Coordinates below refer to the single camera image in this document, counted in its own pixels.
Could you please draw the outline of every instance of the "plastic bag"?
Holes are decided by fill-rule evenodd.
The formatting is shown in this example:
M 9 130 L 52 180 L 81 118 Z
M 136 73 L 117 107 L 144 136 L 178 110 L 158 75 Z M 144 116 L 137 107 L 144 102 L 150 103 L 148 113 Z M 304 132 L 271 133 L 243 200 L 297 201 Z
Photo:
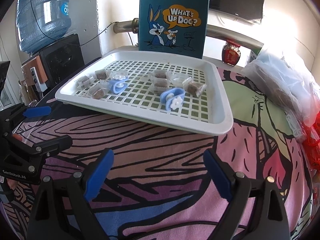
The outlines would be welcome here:
M 242 74 L 275 104 L 311 127 L 320 111 L 320 87 L 295 53 L 269 47 L 249 63 Z
M 302 123 L 299 120 L 297 120 L 292 111 L 286 113 L 285 117 L 297 142 L 303 143 L 307 139 L 307 134 Z

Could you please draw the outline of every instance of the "wrapped brown candy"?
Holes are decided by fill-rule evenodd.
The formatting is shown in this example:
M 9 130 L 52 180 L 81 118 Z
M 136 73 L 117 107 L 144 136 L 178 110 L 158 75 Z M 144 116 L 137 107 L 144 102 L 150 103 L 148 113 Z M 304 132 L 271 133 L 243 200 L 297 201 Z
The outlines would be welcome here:
M 184 90 L 187 93 L 190 93 L 191 95 L 197 98 L 201 97 L 202 93 L 205 91 L 206 88 L 207 88 L 206 84 L 202 84 L 194 81 L 190 81 L 184 84 Z
M 97 70 L 95 75 L 97 80 L 107 80 L 110 77 L 111 71 L 106 69 Z
M 172 74 L 166 69 L 156 69 L 152 73 L 148 74 L 148 78 L 152 81 L 154 78 L 162 78 L 170 80 Z
M 153 78 L 150 90 L 157 95 L 161 95 L 164 91 L 169 88 L 170 81 L 165 78 Z
M 81 89 L 81 90 L 86 89 L 90 87 L 93 84 L 93 82 L 94 82 L 94 77 L 83 76 L 77 80 L 78 89 Z
M 108 93 L 108 91 L 99 84 L 90 88 L 88 90 L 88 92 L 89 92 L 89 95 L 92 96 L 93 99 L 97 99 L 97 100 L 100 100 Z

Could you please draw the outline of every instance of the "human hand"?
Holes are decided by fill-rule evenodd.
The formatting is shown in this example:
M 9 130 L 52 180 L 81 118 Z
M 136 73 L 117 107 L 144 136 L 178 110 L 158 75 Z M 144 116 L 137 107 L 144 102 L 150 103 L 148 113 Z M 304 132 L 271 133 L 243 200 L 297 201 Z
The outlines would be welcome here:
M 16 138 L 17 140 L 22 141 L 22 136 L 21 135 L 13 134 L 12 136 L 14 138 Z M 18 182 L 13 180 L 13 179 L 7 179 L 7 181 L 8 181 L 9 188 L 12 189 L 12 190 L 15 190 L 17 185 L 18 185 Z

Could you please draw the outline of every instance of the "black cable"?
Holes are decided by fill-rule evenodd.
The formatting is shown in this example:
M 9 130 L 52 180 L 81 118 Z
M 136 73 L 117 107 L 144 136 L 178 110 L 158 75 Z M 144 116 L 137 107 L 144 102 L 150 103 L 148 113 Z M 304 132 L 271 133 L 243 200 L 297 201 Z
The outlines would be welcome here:
M 156 229 L 153 231 L 150 231 L 148 233 L 144 233 L 140 236 L 134 237 L 130 240 L 139 240 L 141 238 L 147 237 L 147 236 L 151 236 L 153 234 L 157 234 L 160 232 L 164 232 L 164 231 L 168 231 L 171 229 L 175 229 L 175 228 L 180 228 L 180 227 L 185 227 L 185 226 L 192 226 L 192 225 L 211 225 L 211 226 L 216 226 L 218 225 L 218 222 L 211 222 L 211 221 L 193 221 L 193 222 L 185 222 L 185 223 L 181 223 L 181 224 L 177 224 L 177 225 L 173 225 L 173 226 L 168 226 L 165 228 L 160 228 L 160 229 Z M 238 225 L 238 228 L 242 228 L 242 229 L 246 229 L 246 226 L 242 226 L 242 225 Z
M 1 39 L 2 48 L 3 48 L 3 50 L 4 50 L 4 53 L 5 53 L 6 57 L 7 57 L 7 59 L 9 60 L 9 57 L 8 57 L 8 55 L 7 55 L 7 52 L 6 52 L 5 49 L 4 49 L 4 44 L 3 44 L 3 40 L 2 40 L 1 34 L 0 34 L 0 39 Z M 13 66 L 12 66 L 12 64 L 11 64 L 11 60 L 9 60 L 9 61 L 10 61 L 10 66 L 11 66 L 13 72 L 14 72 L 15 75 L 17 76 L 17 79 L 20 80 L 18 74 L 16 73 L 16 71 L 14 70 L 14 68 L 13 68 Z
M 37 17 L 36 17 L 36 14 L 35 14 L 35 11 L 33 10 L 33 6 L 32 6 L 32 0 L 30 0 L 30 4 L 31 4 L 31 9 L 32 9 L 32 12 L 33 12 L 33 16 L 35 17 L 35 19 L 36 19 L 36 23 L 37 23 L 37 25 L 38 25 L 38 28 L 39 28 L 39 30 L 42 32 L 42 34 L 44 35 L 44 36 L 46 36 L 47 38 L 49 38 L 49 39 L 51 39 L 51 40 L 53 40 L 53 41 L 57 41 L 57 42 L 61 42 L 61 43 L 63 43 L 63 44 L 67 44 L 67 45 L 71 45 L 71 46 L 77 46 L 77 47 L 82 47 L 82 46 L 84 46 L 84 45 L 86 45 L 87 43 L 89 43 L 90 41 L 93 41 L 95 38 L 97 38 L 97 37 L 99 37 L 104 31 L 106 31 L 113 23 L 117 23 L 117 22 L 112 22 L 112 23 L 110 23 L 102 32 L 100 32 L 97 36 L 95 36 L 94 38 L 92 38 L 91 40 L 89 40 L 89 41 L 87 41 L 86 43 L 84 43 L 84 44 L 80 44 L 80 45 L 76 45 L 76 44 L 71 44 L 71 43 L 67 43 L 67 42 L 63 42 L 63 41 L 58 41 L 58 40 L 55 40 L 55 39 L 53 39 L 53 38 L 51 38 L 51 37 L 49 37 L 49 36 L 47 36 L 46 34 L 44 34 L 44 32 L 41 30 L 41 28 L 40 28 L 40 26 L 39 26 L 39 24 L 38 24 L 38 21 L 37 21 Z
M 129 35 L 129 38 L 130 38 L 131 44 L 132 44 L 132 46 L 133 46 L 133 42 L 132 42 L 132 39 L 131 39 L 130 33 L 128 33 L 128 35 Z

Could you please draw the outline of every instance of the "clear plastic container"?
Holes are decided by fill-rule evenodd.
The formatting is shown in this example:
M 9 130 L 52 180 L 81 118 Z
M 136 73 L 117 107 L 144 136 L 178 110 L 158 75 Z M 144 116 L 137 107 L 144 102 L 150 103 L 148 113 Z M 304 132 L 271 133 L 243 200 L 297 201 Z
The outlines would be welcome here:
M 193 95 L 194 97 L 201 97 L 205 89 L 207 88 L 206 84 L 194 82 L 193 80 L 185 83 L 183 86 L 183 89 L 187 92 Z
M 18 0 L 16 25 L 18 28 L 20 50 L 35 53 L 54 43 L 53 38 L 62 38 L 71 26 L 69 0 Z
M 115 71 L 111 73 L 110 78 L 114 80 L 124 80 L 128 78 L 128 72 L 125 70 Z
M 183 88 L 183 85 L 190 81 L 191 81 L 191 77 L 183 73 L 176 73 L 176 74 L 173 74 L 171 77 L 171 83 L 178 88 Z
M 112 84 L 110 84 L 109 81 L 106 80 L 100 80 L 99 84 L 102 88 L 106 89 L 107 91 L 112 89 Z
M 166 69 L 156 69 L 148 74 L 148 79 L 152 81 L 153 78 L 163 78 L 170 80 L 172 73 Z
M 152 84 L 150 86 L 150 90 L 157 94 L 158 96 L 161 95 L 164 91 L 167 91 L 170 86 L 170 81 L 166 78 L 156 78 L 153 77 Z
M 108 91 L 109 90 L 104 88 L 104 87 L 102 87 L 102 85 L 97 84 L 94 87 L 90 88 L 88 90 L 88 93 L 93 99 L 100 100 L 101 98 L 103 98 L 104 96 L 107 95 Z
M 83 76 L 77 80 L 78 88 L 83 90 L 90 87 L 95 81 L 94 77 Z
M 97 70 L 94 75 L 96 80 L 107 80 L 111 75 L 111 71 L 107 69 L 101 69 Z

